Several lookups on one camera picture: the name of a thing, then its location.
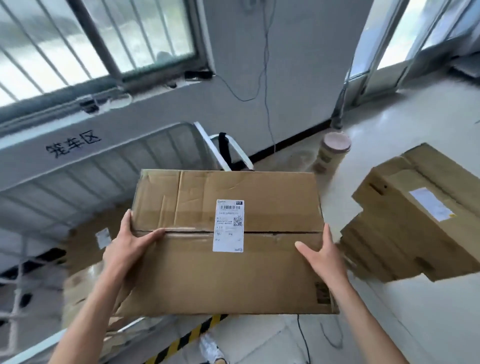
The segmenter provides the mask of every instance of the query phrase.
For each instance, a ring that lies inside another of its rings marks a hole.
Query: pink lid
[[[325,134],[322,140],[324,146],[333,153],[345,153],[350,150],[352,140],[348,135],[339,132],[330,132]]]

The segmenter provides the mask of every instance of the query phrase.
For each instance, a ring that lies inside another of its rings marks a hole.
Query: white tiled floor
[[[441,74],[410,83],[397,95],[349,112],[345,132],[353,146],[333,176],[318,176],[325,220],[334,238],[361,208],[350,197],[369,169],[428,142],[480,177],[480,90]],[[256,164],[258,170],[308,171],[321,135],[303,140]],[[480,276],[437,283],[424,276],[383,285],[352,278],[381,325],[411,363],[474,363],[480,357]],[[196,323],[185,319],[184,329]],[[362,363],[352,334],[339,316],[303,315],[312,363]],[[294,315],[229,317],[212,330],[232,363],[304,363],[306,351]],[[150,347],[151,354],[163,347]],[[196,343],[168,363],[198,364]]]

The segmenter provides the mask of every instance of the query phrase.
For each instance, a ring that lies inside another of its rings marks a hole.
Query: yellow and black striped tape
[[[200,337],[200,335],[206,333],[210,328],[218,324],[220,321],[227,318],[228,315],[213,315],[211,318],[203,322],[201,325],[198,325],[192,331],[190,331],[187,335],[182,336],[180,339],[176,339],[173,343],[170,344],[169,347],[165,348],[157,355],[152,356],[148,359],[144,364],[158,364],[168,359],[173,354],[175,354],[178,350],[183,348],[189,342],[192,342]]]

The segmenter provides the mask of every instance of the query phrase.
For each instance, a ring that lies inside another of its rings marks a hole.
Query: barcode
[[[233,218],[233,226],[241,226],[242,224],[242,219],[240,216],[238,216],[237,218]]]

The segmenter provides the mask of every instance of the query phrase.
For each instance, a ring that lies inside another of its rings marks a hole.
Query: white shoe
[[[209,334],[203,334],[200,337],[200,352],[210,364],[214,364],[218,359],[223,359],[227,362],[225,355]]]

